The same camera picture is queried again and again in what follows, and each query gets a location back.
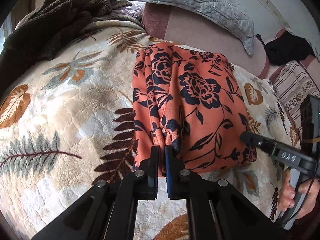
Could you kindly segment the orange floral garment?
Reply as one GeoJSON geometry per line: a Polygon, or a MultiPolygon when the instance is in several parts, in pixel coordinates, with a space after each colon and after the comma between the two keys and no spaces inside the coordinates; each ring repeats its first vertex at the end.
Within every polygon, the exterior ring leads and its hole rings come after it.
{"type": "Polygon", "coordinates": [[[234,67],[222,55],[161,42],[140,50],[132,71],[135,165],[159,149],[172,148],[197,173],[247,165],[255,148],[240,135],[249,130],[248,113],[234,67]]]}

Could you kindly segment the striped patterned cushion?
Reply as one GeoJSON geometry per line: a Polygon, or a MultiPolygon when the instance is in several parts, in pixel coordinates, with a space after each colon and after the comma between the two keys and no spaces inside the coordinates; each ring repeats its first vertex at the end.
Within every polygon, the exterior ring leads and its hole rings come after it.
{"type": "Polygon", "coordinates": [[[300,106],[308,95],[319,97],[319,89],[311,76],[297,61],[283,65],[273,82],[274,90],[287,114],[295,122],[299,136],[302,136],[300,106]]]}

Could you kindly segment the black cloth on bed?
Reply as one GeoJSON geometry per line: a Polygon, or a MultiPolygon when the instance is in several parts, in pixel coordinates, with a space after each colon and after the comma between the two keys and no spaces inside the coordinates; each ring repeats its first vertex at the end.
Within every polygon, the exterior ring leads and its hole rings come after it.
{"type": "Polygon", "coordinates": [[[272,65],[281,66],[290,61],[302,61],[308,56],[315,57],[314,51],[305,38],[284,31],[280,37],[264,43],[262,37],[256,38],[264,45],[266,56],[272,65]]]}

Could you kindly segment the cream leaf-print blanket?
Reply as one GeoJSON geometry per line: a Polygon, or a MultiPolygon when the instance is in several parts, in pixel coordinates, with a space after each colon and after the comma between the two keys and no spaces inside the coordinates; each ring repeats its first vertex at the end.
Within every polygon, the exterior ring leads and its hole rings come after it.
{"type": "MultiPolygon", "coordinates": [[[[35,64],[2,100],[1,213],[18,239],[33,239],[98,180],[121,181],[140,166],[135,165],[132,71],[140,50],[167,41],[129,21],[87,28],[94,27],[95,38],[73,42],[55,59],[35,64]]],[[[273,87],[232,65],[249,131],[299,147],[273,87]]],[[[255,150],[257,159],[247,165],[198,174],[227,180],[274,223],[284,167],[255,150]]],[[[159,174],[157,198],[138,203],[134,239],[188,238],[186,203],[169,199],[159,174]]]]}

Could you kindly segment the pink bed sheet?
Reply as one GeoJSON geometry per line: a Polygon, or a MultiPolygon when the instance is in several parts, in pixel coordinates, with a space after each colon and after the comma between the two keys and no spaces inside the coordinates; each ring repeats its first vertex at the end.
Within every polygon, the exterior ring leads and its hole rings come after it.
{"type": "Polygon", "coordinates": [[[184,44],[203,51],[223,54],[260,79],[275,81],[282,66],[269,63],[263,41],[254,38],[254,55],[229,31],[194,12],[169,5],[146,3],[142,24],[154,38],[184,44]]]}

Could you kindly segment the dark brown fleece garment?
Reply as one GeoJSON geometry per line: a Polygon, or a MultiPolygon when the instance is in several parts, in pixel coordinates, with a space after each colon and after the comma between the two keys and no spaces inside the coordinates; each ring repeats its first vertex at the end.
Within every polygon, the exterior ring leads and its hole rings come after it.
{"type": "Polygon", "coordinates": [[[45,0],[4,42],[1,92],[35,63],[52,60],[91,20],[130,5],[118,0],[45,0]]]}

